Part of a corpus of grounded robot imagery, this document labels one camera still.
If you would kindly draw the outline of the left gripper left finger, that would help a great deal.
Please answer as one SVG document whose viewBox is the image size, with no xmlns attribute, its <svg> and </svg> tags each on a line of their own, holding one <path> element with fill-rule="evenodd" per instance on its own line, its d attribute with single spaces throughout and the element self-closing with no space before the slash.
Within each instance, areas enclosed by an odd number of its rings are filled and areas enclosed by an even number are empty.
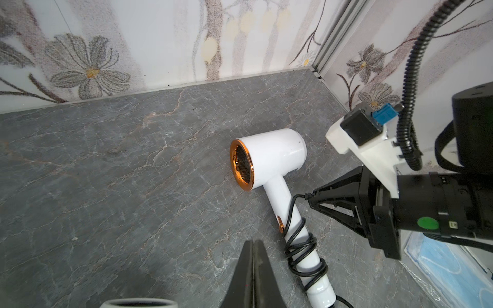
<svg viewBox="0 0 493 308">
<path fill-rule="evenodd" d="M 254 241 L 245 241 L 221 308 L 254 306 Z"/>
</svg>

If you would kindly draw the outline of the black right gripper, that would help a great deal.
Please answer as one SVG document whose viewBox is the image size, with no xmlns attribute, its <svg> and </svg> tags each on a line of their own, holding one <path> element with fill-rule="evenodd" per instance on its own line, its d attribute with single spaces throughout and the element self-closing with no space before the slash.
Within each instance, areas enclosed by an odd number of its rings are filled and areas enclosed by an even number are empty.
<svg viewBox="0 0 493 308">
<path fill-rule="evenodd" d="M 362 224 L 358 214 L 345 214 L 323 203 L 355 202 L 361 196 Z M 343 226 L 367 238 L 372 248 L 382 250 L 385 257 L 402 259 L 399 231 L 394 219 L 394 204 L 386 187 L 365 167 L 357 167 L 336 180 L 315 189 L 308 198 L 309 206 Z"/>
</svg>

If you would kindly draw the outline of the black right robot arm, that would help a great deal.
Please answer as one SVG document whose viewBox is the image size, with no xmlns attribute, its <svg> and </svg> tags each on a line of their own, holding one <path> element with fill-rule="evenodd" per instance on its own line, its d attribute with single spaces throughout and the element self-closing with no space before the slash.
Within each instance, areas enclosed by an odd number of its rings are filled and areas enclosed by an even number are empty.
<svg viewBox="0 0 493 308">
<path fill-rule="evenodd" d="M 304 198 L 309 206 L 399 260 L 402 230 L 445 243 L 492 250 L 492 84 L 455 94 L 453 119 L 435 140 L 443 173 L 421 173 L 422 152 L 413 125 L 419 70 L 437 30 L 459 15 L 459 1 L 444 1 L 415 39 L 403 92 L 374 84 L 327 132 L 339 153 L 362 165 Z"/>
</svg>

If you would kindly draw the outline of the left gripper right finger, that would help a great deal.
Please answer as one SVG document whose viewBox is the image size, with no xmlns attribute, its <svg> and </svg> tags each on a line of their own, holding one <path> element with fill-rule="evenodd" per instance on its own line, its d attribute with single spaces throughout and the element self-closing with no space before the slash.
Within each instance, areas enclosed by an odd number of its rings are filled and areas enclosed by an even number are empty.
<svg viewBox="0 0 493 308">
<path fill-rule="evenodd" d="M 286 308 L 267 250 L 260 240 L 254 242 L 254 307 Z"/>
</svg>

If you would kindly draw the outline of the white hair dryer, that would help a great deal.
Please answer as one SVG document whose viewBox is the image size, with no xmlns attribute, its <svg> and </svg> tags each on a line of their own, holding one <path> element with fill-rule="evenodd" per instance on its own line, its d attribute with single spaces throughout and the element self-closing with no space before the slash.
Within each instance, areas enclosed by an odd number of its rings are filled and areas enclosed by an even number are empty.
<svg viewBox="0 0 493 308">
<path fill-rule="evenodd" d="M 179 308 L 179 306 L 177 302 L 168 299 L 129 298 L 105 301 L 100 308 Z"/>
<path fill-rule="evenodd" d="M 336 294 L 327 276 L 328 266 L 317 253 L 317 239 L 307 230 L 306 219 L 295 205 L 285 176 L 305 163 L 302 136 L 284 128 L 235 139 L 230 145 L 231 169 L 244 191 L 262 187 L 286 244 L 290 271 L 300 278 L 312 307 L 333 307 Z"/>
</svg>

